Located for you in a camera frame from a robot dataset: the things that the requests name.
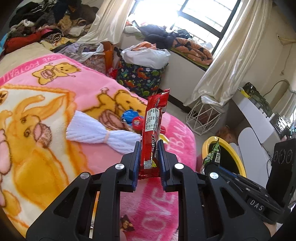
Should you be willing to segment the pile of clothes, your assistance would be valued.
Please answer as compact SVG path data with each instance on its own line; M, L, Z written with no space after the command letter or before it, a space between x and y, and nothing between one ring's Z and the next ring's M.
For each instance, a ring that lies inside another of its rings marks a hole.
M41 43L49 50L85 35L99 5L88 1L24 1L1 30L1 55Z

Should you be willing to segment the black window frame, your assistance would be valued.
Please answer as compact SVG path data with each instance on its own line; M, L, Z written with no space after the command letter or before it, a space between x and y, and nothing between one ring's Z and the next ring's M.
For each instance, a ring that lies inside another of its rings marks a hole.
M128 19L136 26L157 25L166 31L186 30L197 43L215 53L241 1L147 0L134 1Z

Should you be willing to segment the white plastic bag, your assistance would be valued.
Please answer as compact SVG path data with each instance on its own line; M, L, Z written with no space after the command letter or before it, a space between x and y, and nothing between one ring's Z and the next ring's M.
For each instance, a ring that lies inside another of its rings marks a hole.
M121 51L121 56L125 63L152 69L162 69L169 62L171 54L166 49L154 50L151 48L141 48L138 51L133 51L133 48L135 47L136 46L131 46L130 48Z

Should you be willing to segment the dinosaur print laundry basket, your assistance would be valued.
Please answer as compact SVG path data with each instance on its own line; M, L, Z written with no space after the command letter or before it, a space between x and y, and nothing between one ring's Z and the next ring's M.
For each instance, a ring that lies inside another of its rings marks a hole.
M157 94L166 67L154 69L119 60L116 81L130 92L147 99Z

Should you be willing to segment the brown candy wrapper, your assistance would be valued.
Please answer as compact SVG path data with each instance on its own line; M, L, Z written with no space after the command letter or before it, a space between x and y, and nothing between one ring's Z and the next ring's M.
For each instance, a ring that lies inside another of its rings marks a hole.
M123 232L134 231L134 226L126 214L120 218L120 229Z

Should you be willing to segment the red snack wrapper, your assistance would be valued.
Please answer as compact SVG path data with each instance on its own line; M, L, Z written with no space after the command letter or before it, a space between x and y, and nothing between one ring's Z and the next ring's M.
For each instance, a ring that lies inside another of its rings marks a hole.
M138 178L159 177L159 161L157 160L157 144L161 133L162 115L166 112L170 90L150 96L145 110L142 129L142 149Z

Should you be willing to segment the orange paper bag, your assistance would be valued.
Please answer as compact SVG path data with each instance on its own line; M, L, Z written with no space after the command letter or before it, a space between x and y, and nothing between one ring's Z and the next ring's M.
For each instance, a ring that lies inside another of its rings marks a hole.
M104 47L103 52L105 57L106 75L108 75L113 68L114 45L112 45L110 42L103 42L103 47Z

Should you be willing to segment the right cream curtain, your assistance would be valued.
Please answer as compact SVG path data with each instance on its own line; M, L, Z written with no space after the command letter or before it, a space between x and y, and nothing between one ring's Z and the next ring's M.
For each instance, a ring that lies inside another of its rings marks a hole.
M185 106L201 99L223 107L235 94L252 65L266 30L272 1L241 1L213 62L198 81Z

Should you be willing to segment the white desk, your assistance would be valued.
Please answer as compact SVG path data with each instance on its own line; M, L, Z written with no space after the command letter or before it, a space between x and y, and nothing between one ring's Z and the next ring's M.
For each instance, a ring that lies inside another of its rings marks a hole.
M280 142L280 137L268 118L239 90L236 91L232 100L249 122L260 144L270 156L273 156L274 146Z

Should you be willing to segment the white chair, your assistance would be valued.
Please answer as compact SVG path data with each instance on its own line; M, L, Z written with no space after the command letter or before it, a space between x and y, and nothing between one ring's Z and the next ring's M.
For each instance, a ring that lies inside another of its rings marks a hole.
M247 127L240 132L238 147L247 178L265 188L271 171L270 156L261 146L252 128Z

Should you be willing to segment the left cream curtain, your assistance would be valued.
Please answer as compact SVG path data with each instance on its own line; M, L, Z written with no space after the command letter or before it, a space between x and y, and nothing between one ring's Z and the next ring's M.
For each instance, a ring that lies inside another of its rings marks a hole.
M102 42L118 44L132 5L133 1L103 1L88 33L77 42L90 45Z

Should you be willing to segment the cream curtain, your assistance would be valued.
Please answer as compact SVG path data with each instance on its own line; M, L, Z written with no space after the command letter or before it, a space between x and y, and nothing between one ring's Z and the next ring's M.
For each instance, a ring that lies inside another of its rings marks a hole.
M77 42L90 45L102 42L118 44L132 5L133 1L103 1L88 33Z
M266 30L272 1L241 1L213 62L198 81L185 106L201 99L223 107L235 94L252 65Z

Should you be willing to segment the red round snack pack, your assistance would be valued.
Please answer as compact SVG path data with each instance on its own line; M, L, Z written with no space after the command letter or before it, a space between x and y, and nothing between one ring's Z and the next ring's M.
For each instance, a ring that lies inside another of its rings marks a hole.
M132 120L132 129L134 132L142 135L142 130L144 126L144 117L136 116Z

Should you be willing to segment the yellow rimmed black trash bin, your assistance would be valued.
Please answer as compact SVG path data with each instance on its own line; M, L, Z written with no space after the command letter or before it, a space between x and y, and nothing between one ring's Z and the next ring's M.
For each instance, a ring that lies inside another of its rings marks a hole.
M201 157L206 156L213 150L214 145L218 143L220 147L220 165L236 174L247 177L246 171L239 155L224 139L216 136L211 136L202 145Z

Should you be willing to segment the dark jacket on sill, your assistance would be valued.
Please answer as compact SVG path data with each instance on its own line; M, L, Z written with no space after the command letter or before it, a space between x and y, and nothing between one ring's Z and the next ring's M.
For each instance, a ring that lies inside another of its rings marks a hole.
M174 36L170 35L163 27L157 25L146 25L138 28L144 40L156 44L158 49L170 49L173 45Z

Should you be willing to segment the orange black patterned blanket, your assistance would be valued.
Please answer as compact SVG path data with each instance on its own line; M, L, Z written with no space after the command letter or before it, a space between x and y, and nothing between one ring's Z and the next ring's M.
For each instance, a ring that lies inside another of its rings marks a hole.
M209 66L213 62L212 53L208 49L185 38L175 38L171 50L197 64Z

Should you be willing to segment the green snack wrapper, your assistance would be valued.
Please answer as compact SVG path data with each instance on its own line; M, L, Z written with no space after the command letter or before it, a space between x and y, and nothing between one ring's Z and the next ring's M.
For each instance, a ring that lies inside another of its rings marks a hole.
M212 147L212 150L209 152L209 154L205 157L202 163L201 167L201 174L205 174L205 168L208 164L215 164L217 166L220 166L220 160L221 160L221 149L219 144L219 138L215 142L215 144Z

